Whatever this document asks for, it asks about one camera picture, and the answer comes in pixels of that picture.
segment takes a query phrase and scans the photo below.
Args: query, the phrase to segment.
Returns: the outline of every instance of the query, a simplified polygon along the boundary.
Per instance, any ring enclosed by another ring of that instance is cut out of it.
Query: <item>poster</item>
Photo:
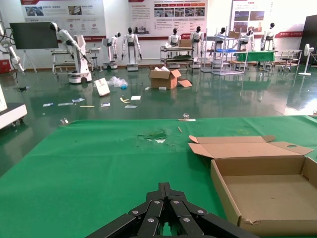
[[[26,22],[55,22],[86,42],[106,37],[103,0],[21,0]]]
[[[247,33],[253,29],[255,37],[263,35],[271,24],[271,0],[233,0],[230,30]]]
[[[189,39],[198,26],[206,32],[208,0],[129,0],[130,27],[140,39],[166,39],[177,29]]]

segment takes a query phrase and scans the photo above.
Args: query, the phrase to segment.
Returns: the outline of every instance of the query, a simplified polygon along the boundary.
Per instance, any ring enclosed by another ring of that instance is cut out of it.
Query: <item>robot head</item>
[[[52,31],[55,31],[55,32],[58,32],[58,31],[59,31],[59,27],[58,27],[58,25],[57,25],[55,22],[51,22],[51,23],[50,23],[50,29],[51,29]]]

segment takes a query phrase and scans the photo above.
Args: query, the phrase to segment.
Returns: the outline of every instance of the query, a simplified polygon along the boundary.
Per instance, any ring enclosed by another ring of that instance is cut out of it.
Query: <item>green tablecloth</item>
[[[237,61],[245,61],[247,53],[235,53]],[[254,51],[248,52],[247,62],[264,62],[264,61],[275,61],[274,51]]]
[[[160,131],[164,143],[147,140]],[[0,237],[84,238],[143,203],[159,182],[225,217],[209,159],[190,150],[188,136],[265,134],[311,147],[316,158],[317,121],[304,116],[94,120],[60,127],[0,178]]]

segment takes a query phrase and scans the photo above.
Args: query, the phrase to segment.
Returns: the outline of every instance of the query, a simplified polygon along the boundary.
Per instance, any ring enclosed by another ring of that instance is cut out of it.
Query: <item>standing fan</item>
[[[306,73],[307,71],[307,67],[308,67],[308,63],[309,63],[309,57],[311,56],[311,52],[314,51],[314,48],[311,47],[309,44],[305,45],[305,49],[304,49],[304,55],[307,56],[307,62],[306,62],[306,67],[305,67],[305,71],[304,73],[299,73],[299,75],[303,75],[303,76],[311,76],[311,73]]]

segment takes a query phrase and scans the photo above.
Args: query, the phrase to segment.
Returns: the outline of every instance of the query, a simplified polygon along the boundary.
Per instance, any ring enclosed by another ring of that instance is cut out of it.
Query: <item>floor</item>
[[[124,78],[129,86],[125,90],[110,87],[108,96],[100,97],[93,83],[70,85],[66,75],[59,78],[52,72],[27,72],[19,74],[18,82],[12,75],[1,75],[0,84],[8,103],[26,103],[28,115],[23,124],[8,126],[0,130],[0,176],[18,163],[41,140],[59,126],[61,119],[69,122],[83,119],[180,119],[183,114],[190,118],[214,117],[263,117],[282,115],[307,115],[317,109],[317,73],[302,77],[292,72],[273,73],[250,67],[245,75],[216,76],[200,73],[199,70],[181,71],[182,78],[193,83],[190,88],[177,87],[174,90],[150,89],[149,69],[138,72],[117,71],[96,72],[93,79],[112,76]],[[17,87],[26,86],[26,92]],[[130,99],[141,96],[135,109],[126,109],[120,97]],[[72,106],[57,106],[72,99],[85,101]],[[54,106],[43,107],[43,104]],[[110,103],[110,107],[101,107]]]

